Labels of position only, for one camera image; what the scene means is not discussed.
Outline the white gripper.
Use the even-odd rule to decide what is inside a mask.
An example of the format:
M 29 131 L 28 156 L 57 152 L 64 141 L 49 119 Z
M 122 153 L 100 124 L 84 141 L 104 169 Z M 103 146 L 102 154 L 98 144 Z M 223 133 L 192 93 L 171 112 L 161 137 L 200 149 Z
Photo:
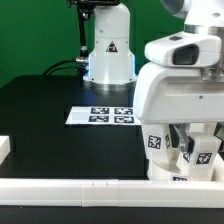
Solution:
M 224 83 L 202 81 L 199 69 L 147 63 L 138 75 L 133 109 L 143 124 L 174 124 L 178 149 L 191 154 L 189 123 L 224 122 Z

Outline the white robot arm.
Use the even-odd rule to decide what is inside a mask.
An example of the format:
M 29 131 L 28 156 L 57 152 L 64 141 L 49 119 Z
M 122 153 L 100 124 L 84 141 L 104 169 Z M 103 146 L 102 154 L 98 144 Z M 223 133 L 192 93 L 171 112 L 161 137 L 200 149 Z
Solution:
M 224 0 L 161 0 L 184 30 L 146 44 L 137 76 L 125 26 L 111 3 L 96 5 L 96 44 L 86 79 L 97 85 L 136 82 L 133 107 L 145 125 L 224 121 Z

